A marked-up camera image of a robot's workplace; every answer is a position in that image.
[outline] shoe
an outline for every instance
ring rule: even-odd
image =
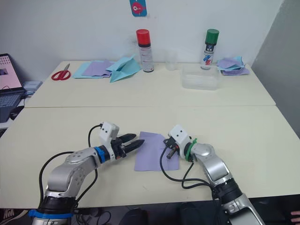
[[[26,215],[28,210],[19,209],[1,209],[0,210],[0,225],[5,225],[8,222],[21,218]]]

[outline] red scissors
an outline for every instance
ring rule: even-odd
[[[51,76],[51,79],[54,80],[54,81],[58,81],[58,80],[59,80],[59,81],[64,81],[64,80],[66,80],[66,79],[69,79],[70,76],[71,76],[71,72],[68,71],[69,66],[70,66],[70,63],[67,64],[67,66],[65,67],[64,70],[59,71],[59,72],[53,74],[53,75]]]

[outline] blue ring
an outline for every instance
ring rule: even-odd
[[[94,149],[98,152],[98,155],[101,157],[102,163],[105,162],[104,151],[99,147],[94,147]]]
[[[73,216],[72,213],[66,213],[66,214],[44,214],[40,213],[36,210],[30,210],[29,214],[30,217],[37,217],[41,219],[67,219],[71,218]]]

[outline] laptop keyboard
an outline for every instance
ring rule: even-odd
[[[0,107],[13,106],[20,95],[6,95],[0,97]]]

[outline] green cable tie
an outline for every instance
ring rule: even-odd
[[[189,157],[189,154],[190,154],[190,152],[191,152],[191,149],[192,149],[193,145],[196,144],[196,143],[197,143],[197,138],[195,138],[195,139],[193,140],[193,142],[189,145],[189,147],[188,147],[188,149],[187,149],[187,154],[186,154],[186,160],[187,160],[187,161],[188,161],[188,157]]]

